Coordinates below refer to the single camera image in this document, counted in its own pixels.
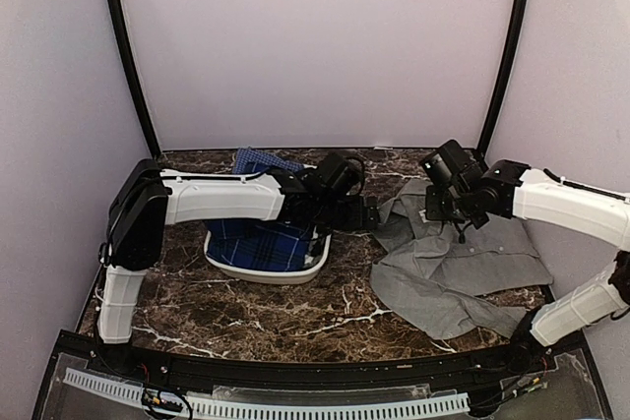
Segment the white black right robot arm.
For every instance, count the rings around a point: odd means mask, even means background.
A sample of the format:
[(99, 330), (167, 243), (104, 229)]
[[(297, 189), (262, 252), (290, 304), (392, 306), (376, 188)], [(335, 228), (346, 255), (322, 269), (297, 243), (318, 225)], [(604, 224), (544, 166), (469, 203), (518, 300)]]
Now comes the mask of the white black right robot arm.
[(502, 354), (502, 365), (522, 375), (540, 350), (604, 318), (629, 312), (629, 197), (559, 177), (547, 169), (500, 160), (484, 168), (472, 159), (448, 162), (434, 153), (422, 168), (431, 184), (426, 216), (458, 231), (481, 228), (491, 216), (553, 224), (615, 247), (612, 263), (555, 302), (527, 314)]

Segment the grey long sleeve shirt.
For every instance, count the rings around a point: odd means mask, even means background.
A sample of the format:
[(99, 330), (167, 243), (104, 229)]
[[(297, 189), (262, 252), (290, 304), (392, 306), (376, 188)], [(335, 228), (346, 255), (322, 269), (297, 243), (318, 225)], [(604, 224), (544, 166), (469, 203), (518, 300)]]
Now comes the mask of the grey long sleeve shirt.
[(380, 207), (373, 235), (386, 254), (372, 266), (372, 290), (434, 339), (476, 328), (511, 336), (525, 309), (498, 307), (485, 295), (553, 281), (522, 222), (493, 216), (460, 236), (452, 224), (425, 218), (427, 189), (412, 179)]

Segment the white laundry basket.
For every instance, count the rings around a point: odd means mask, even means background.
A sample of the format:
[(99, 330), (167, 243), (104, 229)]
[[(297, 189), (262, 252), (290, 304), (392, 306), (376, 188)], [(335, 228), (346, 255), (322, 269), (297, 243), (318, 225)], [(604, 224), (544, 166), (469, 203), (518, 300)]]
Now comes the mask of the white laundry basket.
[(213, 258), (207, 255), (207, 250), (212, 241), (212, 233), (210, 231), (208, 231), (206, 234), (203, 249), (206, 260), (213, 267), (220, 270), (226, 276), (229, 276), (231, 278), (260, 284), (299, 285), (313, 280), (327, 263), (331, 247), (331, 240), (331, 235), (328, 235), (323, 240), (323, 248), (319, 256), (307, 257), (308, 261), (314, 261), (314, 264), (311, 265), (309, 268), (305, 270), (287, 272), (242, 269), (215, 261)]

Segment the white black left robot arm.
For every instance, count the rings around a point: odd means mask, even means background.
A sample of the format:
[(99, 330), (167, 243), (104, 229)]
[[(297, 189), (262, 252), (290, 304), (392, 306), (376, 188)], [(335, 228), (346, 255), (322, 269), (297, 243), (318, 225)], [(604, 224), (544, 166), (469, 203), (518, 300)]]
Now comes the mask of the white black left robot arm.
[(364, 173), (328, 154), (316, 167), (275, 166), (250, 174), (195, 174), (138, 162), (110, 206), (99, 261), (105, 268), (96, 337), (101, 362), (118, 377), (139, 368), (126, 345), (144, 277), (159, 259), (163, 231), (188, 221), (253, 219), (312, 224), (318, 229), (371, 230), (377, 202), (361, 194)]

